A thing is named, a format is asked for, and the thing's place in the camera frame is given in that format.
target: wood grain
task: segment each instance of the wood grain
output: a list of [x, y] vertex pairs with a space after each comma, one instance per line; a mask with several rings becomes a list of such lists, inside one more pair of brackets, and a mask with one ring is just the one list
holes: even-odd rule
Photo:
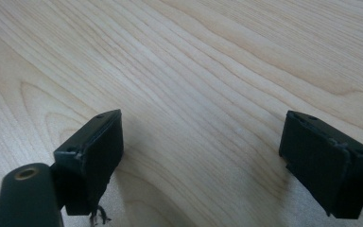
[[278, 155], [287, 110], [363, 142], [363, 1], [0, 1], [0, 183], [113, 109], [109, 226], [363, 226]]

